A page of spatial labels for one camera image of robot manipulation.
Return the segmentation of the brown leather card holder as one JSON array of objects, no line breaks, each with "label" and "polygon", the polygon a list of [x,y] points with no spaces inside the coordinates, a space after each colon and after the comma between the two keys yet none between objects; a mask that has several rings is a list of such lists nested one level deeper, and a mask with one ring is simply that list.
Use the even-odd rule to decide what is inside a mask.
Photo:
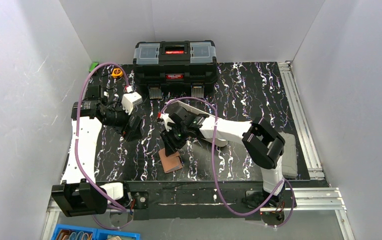
[{"label": "brown leather card holder", "polygon": [[183,168],[180,160],[180,153],[178,151],[167,156],[165,148],[162,148],[158,154],[165,174],[172,173]]}]

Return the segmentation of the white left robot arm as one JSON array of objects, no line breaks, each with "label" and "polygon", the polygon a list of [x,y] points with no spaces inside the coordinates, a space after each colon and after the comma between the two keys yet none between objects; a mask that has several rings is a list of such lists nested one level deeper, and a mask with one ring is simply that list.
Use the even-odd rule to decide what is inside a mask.
[{"label": "white left robot arm", "polygon": [[87,88],[81,102],[72,106],[72,139],[66,167],[51,197],[67,217],[99,215],[107,208],[124,210],[123,200],[131,196],[126,184],[98,185],[95,180],[97,140],[103,127],[111,127],[126,142],[141,138],[142,118],[131,113],[142,103],[142,96],[127,87],[121,100],[109,99],[109,89],[101,85]]}]

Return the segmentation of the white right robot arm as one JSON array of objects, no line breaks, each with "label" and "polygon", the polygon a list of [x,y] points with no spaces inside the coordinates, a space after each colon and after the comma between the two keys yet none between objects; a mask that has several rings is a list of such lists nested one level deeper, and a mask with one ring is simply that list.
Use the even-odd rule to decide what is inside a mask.
[{"label": "white right robot arm", "polygon": [[215,147],[220,141],[241,144],[261,168],[262,193],[268,199],[267,203],[275,207],[282,204],[282,156],[286,141],[265,119],[225,120],[181,102],[173,112],[159,113],[157,120],[164,124],[161,132],[164,148],[159,151],[161,159],[178,158],[178,151],[189,139],[212,141]]}]

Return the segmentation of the white plastic card tray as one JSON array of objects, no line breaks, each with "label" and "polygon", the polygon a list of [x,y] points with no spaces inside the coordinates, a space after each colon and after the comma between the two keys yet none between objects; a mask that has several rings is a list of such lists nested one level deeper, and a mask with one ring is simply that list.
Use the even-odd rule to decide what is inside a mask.
[{"label": "white plastic card tray", "polygon": [[210,113],[204,112],[196,107],[193,107],[189,104],[186,104],[182,102],[181,100],[170,104],[168,108],[172,108],[172,110],[170,111],[174,112],[174,110],[178,107],[183,107],[188,112],[191,112],[192,114],[195,114],[195,115],[207,116],[201,123],[198,123],[198,125],[200,125],[200,128],[201,128],[198,130],[200,132],[198,135],[198,138],[204,139],[205,141],[211,143],[213,140],[215,116]]}]

